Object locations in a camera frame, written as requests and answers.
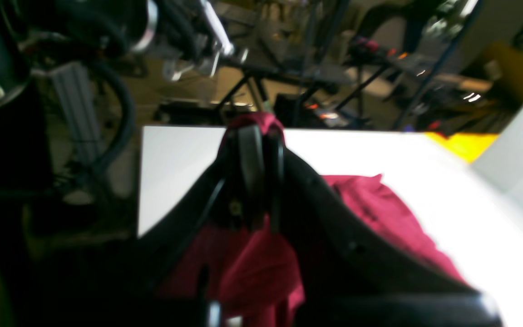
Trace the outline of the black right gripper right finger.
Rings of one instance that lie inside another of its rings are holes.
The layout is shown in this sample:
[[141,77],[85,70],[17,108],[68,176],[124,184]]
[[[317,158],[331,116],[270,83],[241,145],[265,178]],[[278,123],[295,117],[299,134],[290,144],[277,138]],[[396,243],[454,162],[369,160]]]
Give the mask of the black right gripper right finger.
[[270,228],[295,251],[301,327],[500,327],[492,299],[378,236],[278,132],[264,137]]

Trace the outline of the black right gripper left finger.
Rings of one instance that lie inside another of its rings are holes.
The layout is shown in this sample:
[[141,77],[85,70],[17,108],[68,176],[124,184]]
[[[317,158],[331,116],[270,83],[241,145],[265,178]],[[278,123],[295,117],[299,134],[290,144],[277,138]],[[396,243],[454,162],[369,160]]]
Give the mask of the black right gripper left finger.
[[24,300],[19,327],[218,327],[221,305],[206,290],[209,261],[183,273],[189,295],[160,297],[183,257],[207,232],[222,239],[261,229],[267,214],[264,133],[237,128],[143,129],[138,236],[92,265],[90,286],[75,281],[56,294]]

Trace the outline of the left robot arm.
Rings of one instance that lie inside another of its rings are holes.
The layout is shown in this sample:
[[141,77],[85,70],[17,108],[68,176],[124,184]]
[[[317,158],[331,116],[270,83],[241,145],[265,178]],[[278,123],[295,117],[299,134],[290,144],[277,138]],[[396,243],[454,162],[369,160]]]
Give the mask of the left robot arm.
[[0,198],[66,194],[103,174],[133,134],[135,105],[111,60],[132,55],[164,59],[164,76],[195,70],[214,75],[222,64],[243,64],[249,49],[235,43],[209,0],[0,0],[0,110],[26,109],[36,77],[56,82],[58,94],[85,87],[70,71],[88,70],[118,97],[122,118],[105,150],[68,180],[47,188],[0,183]]

